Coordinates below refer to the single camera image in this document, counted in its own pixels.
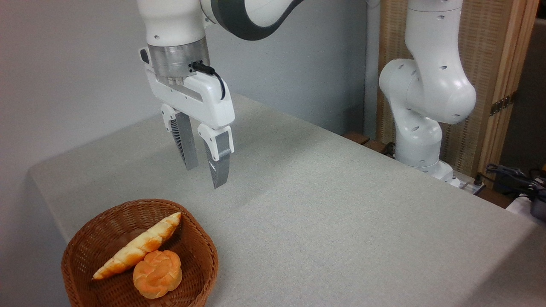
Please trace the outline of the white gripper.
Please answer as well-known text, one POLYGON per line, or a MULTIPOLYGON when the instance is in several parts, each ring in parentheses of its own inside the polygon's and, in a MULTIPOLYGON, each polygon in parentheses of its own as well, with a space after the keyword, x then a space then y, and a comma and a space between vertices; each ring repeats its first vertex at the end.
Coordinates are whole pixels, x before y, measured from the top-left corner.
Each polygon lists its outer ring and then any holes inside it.
POLYGON ((235 119, 228 86, 217 76, 197 71, 193 58, 174 62, 174 73, 165 76, 157 69, 149 48, 139 50, 152 93, 163 103, 161 113, 187 170, 198 166, 190 117, 198 120, 214 188, 229 176, 230 154, 234 153, 231 127, 235 119))

